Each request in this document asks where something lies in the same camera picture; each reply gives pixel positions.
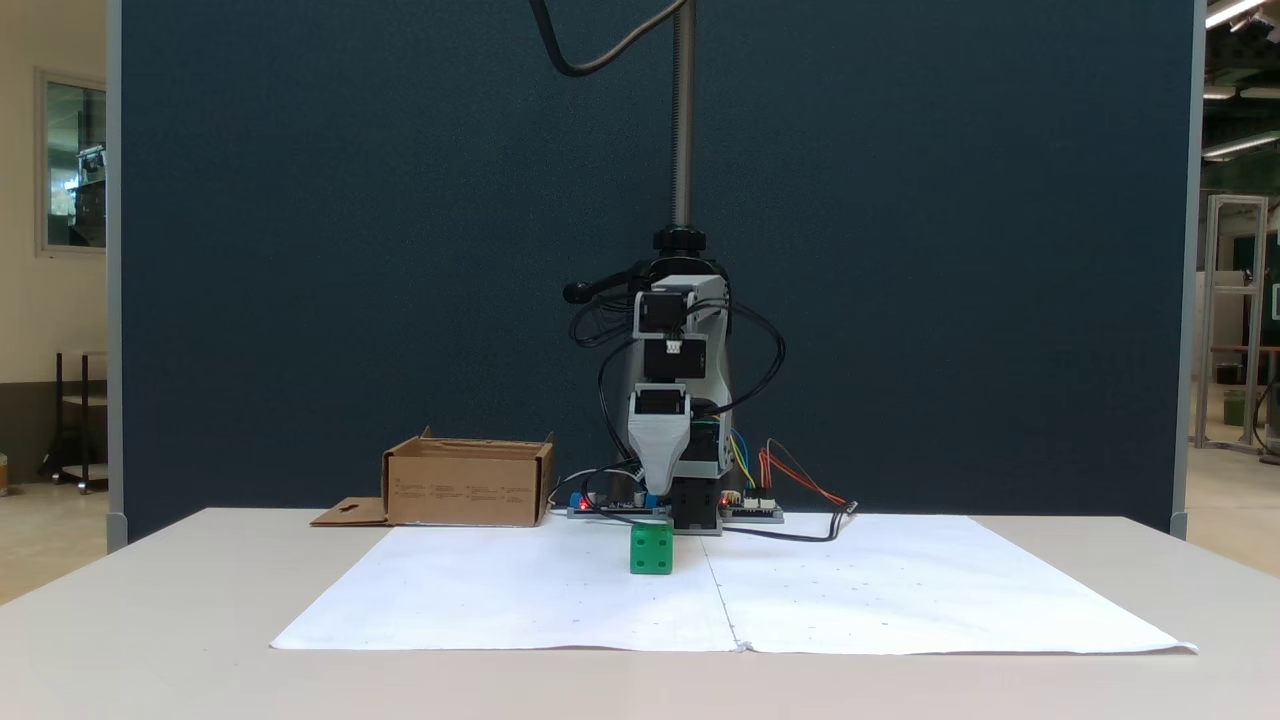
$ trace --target metal pole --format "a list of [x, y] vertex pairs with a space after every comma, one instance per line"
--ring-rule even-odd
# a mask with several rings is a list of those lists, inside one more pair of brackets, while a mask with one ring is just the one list
[[1196, 447], [1204, 447], [1206, 409], [1208, 407], [1208, 383], [1212, 382], [1210, 373], [1210, 360], [1213, 352], [1213, 270], [1217, 269], [1217, 213], [1221, 208], [1217, 195], [1208, 199], [1208, 223], [1204, 227], [1204, 316], [1201, 318], [1201, 379], [1196, 388]]
[[698, 67], [698, 0], [673, 18], [671, 88], [671, 224], [694, 222], [694, 74]]
[[1253, 404], [1257, 402], [1258, 391], [1258, 346], [1262, 343], [1262, 275], [1266, 269], [1265, 252], [1267, 249], [1267, 200], [1258, 199], [1258, 225], [1254, 231], [1253, 241], [1253, 305], [1249, 307], [1249, 359], [1245, 363], [1249, 379], [1244, 391], [1244, 433], [1240, 442], [1253, 446]]

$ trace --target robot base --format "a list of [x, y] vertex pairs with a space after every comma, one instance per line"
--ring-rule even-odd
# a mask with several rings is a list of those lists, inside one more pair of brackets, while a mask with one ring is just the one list
[[721, 534], [719, 478], [671, 479], [669, 512], [677, 536]]

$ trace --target floor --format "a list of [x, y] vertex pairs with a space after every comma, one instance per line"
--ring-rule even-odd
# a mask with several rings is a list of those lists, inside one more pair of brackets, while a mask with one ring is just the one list
[[0, 605], [106, 555], [108, 493], [14, 486], [0, 497]]
[[[1210, 437], [1239, 437], [1239, 428], [1221, 425], [1221, 402], [1210, 420], [1219, 428]], [[74, 484], [50, 483], [13, 489], [0, 497], [0, 605], [106, 555], [105, 492], [81, 496]], [[1187, 509], [1190, 542], [1280, 577], [1280, 466], [1192, 447]]]

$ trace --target ceiling light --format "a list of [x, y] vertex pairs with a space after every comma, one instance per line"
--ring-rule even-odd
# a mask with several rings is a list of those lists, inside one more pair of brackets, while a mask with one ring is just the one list
[[1275, 142], [1280, 140], [1280, 131], [1265, 132], [1262, 135], [1254, 135], [1249, 137], [1243, 137], [1224, 145], [1215, 145], [1213, 147], [1206, 147], [1202, 155], [1208, 159], [1217, 158], [1219, 155], [1226, 155], [1228, 152], [1235, 152], [1238, 150], [1248, 150], [1249, 147], [1257, 147], [1260, 145], [1266, 145], [1268, 142]]
[[1249, 87], [1240, 91], [1240, 97], [1253, 100], [1280, 100], [1280, 87]]
[[1204, 27], [1217, 27], [1226, 20], [1239, 15], [1245, 10], [1257, 8], [1266, 0], [1221, 0], [1208, 6], [1208, 17], [1204, 18]]

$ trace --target yellow wire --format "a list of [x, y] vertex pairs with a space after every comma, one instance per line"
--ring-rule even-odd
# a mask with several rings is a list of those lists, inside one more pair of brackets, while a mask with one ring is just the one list
[[746, 466], [746, 459], [742, 455], [742, 448], [737, 446], [737, 438], [733, 433], [728, 434], [728, 442], [733, 446], [733, 456], [737, 457], [737, 466], [742, 469], [742, 474], [746, 475], [746, 487], [755, 487], [755, 478], [751, 477], [751, 470]]

